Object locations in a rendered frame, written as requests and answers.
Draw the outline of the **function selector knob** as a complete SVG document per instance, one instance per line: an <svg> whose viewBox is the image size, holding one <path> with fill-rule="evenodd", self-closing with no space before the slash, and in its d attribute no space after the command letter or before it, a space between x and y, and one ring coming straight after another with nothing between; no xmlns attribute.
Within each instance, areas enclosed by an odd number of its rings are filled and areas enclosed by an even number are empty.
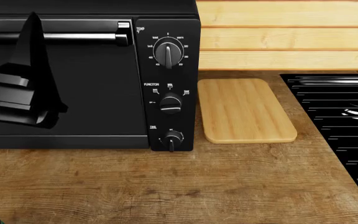
<svg viewBox="0 0 358 224"><path fill-rule="evenodd" d="M182 100L176 93L167 93L160 100L160 111L166 114L175 114L181 111Z"/></svg>

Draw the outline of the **light wooden cutting board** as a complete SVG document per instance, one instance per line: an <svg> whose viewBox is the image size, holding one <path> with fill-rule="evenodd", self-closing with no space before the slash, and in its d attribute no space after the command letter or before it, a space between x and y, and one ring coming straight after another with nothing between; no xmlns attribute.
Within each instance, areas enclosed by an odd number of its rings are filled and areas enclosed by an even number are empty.
<svg viewBox="0 0 358 224"><path fill-rule="evenodd" d="M286 143L297 131L267 82L258 78L198 82L204 135L215 144Z"/></svg>

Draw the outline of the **black toaster oven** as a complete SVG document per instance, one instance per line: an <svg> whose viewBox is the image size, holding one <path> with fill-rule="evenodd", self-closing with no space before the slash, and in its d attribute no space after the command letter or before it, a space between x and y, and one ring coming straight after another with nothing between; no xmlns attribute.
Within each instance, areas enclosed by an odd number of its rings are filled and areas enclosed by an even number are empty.
<svg viewBox="0 0 358 224"><path fill-rule="evenodd" d="M151 149L169 151L166 133L182 135L175 151L192 151L201 21L196 0L0 0L0 20L129 20L132 44L48 44L49 65L68 106L50 129L0 123L0 149ZM182 49L167 69L154 48ZM0 45L0 65L15 44ZM160 111L167 93L181 97L179 113Z"/></svg>

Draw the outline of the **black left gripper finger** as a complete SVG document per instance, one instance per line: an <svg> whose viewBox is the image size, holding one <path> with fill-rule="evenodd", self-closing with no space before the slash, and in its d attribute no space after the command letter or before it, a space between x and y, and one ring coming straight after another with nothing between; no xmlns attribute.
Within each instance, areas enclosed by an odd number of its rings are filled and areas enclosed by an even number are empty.
<svg viewBox="0 0 358 224"><path fill-rule="evenodd" d="M29 80L27 87L34 90L35 96L32 105L42 111L67 112L49 65L42 22L35 12L25 21L9 63L13 64L14 74Z"/></svg>

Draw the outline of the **small timer knob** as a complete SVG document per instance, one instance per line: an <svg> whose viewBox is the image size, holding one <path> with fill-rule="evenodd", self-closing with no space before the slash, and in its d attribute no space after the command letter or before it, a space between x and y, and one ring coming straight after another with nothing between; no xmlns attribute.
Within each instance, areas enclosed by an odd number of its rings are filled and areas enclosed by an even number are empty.
<svg viewBox="0 0 358 224"><path fill-rule="evenodd" d="M162 140L163 145L170 152L174 152L176 149L178 149L181 145L181 142L182 142L182 135L174 130L167 132Z"/></svg>

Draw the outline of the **black glossy stove top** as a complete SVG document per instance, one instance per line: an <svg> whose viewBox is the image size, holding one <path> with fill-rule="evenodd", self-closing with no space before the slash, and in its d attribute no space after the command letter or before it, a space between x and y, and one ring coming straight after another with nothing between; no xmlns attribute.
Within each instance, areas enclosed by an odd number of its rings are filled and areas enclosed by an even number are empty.
<svg viewBox="0 0 358 224"><path fill-rule="evenodd" d="M358 186L358 74L281 74Z"/></svg>

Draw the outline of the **large temperature knob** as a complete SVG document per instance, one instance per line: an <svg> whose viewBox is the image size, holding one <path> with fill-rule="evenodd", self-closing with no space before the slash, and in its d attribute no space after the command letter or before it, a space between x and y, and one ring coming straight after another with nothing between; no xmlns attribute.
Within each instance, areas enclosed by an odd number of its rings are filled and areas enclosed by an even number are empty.
<svg viewBox="0 0 358 224"><path fill-rule="evenodd" d="M181 61L183 56L182 49L173 42L162 42L154 48L156 61L167 69L172 69Z"/></svg>

